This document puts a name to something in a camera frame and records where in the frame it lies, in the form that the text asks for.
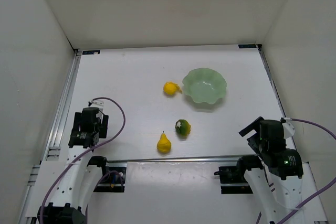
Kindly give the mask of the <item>green yellow fake mango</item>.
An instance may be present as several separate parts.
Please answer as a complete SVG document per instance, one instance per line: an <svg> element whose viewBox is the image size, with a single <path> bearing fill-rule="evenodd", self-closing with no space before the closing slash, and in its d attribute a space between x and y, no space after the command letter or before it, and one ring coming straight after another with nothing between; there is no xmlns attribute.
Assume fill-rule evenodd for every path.
<svg viewBox="0 0 336 224"><path fill-rule="evenodd" d="M191 125L185 119L180 119L175 123L175 130L181 136L188 136L191 132Z"/></svg>

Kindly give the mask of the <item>yellow fake pear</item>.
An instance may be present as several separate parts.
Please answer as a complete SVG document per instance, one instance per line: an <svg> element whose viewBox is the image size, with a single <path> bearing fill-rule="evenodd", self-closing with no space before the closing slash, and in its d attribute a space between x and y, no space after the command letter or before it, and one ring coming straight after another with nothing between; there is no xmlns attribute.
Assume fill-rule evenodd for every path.
<svg viewBox="0 0 336 224"><path fill-rule="evenodd" d="M172 144L164 132L162 132L156 148L157 151L161 154L167 154L171 151Z"/></svg>

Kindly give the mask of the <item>yellow fake lemon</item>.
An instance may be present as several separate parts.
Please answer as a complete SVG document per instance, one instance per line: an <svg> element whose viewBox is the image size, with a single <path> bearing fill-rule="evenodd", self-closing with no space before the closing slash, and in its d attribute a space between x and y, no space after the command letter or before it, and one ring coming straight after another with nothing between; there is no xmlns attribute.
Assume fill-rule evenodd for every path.
<svg viewBox="0 0 336 224"><path fill-rule="evenodd" d="M182 92L180 86L174 82L166 82L163 86L163 92L167 95L174 96L177 92Z"/></svg>

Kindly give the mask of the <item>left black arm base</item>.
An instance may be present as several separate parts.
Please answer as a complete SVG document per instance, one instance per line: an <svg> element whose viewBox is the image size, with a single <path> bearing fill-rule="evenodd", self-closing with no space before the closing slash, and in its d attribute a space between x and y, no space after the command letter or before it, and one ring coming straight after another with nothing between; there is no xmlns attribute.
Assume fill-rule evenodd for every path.
<svg viewBox="0 0 336 224"><path fill-rule="evenodd" d="M123 193L127 175L127 163L109 162L107 175L94 189L95 193Z"/></svg>

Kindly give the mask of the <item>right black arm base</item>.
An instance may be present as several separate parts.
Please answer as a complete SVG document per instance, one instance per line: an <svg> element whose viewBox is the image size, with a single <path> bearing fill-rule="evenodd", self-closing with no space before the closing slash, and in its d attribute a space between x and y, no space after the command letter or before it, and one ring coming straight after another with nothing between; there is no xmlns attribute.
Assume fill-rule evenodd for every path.
<svg viewBox="0 0 336 224"><path fill-rule="evenodd" d="M219 177L221 194L252 194L253 191L244 178L245 172L251 171L252 168L263 170L263 165L258 156L245 155L238 159L236 166L220 166L214 176Z"/></svg>

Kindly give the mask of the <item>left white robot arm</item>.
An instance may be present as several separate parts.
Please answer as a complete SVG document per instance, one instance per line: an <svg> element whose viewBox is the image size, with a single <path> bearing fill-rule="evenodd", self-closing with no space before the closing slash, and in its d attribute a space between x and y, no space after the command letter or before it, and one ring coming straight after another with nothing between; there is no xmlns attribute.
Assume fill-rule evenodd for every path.
<svg viewBox="0 0 336 224"><path fill-rule="evenodd" d="M87 223L85 211L89 198L107 172L106 158L93 152L100 139L107 137L108 120L100 106L75 113L65 169L39 207L39 223Z"/></svg>

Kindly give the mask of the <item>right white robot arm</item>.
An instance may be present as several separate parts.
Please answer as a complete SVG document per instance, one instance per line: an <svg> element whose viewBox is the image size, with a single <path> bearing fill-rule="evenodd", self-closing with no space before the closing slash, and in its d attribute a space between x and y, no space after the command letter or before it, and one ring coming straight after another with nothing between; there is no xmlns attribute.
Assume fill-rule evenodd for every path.
<svg viewBox="0 0 336 224"><path fill-rule="evenodd" d="M297 150L287 148L286 144L286 139L295 133L291 121L291 118L277 121L258 117L239 132L244 137L255 131L247 140L255 154L242 156L237 169L249 184L260 207L259 215L267 223L304 223L303 206L335 184L332 180L302 199L302 159Z"/></svg>

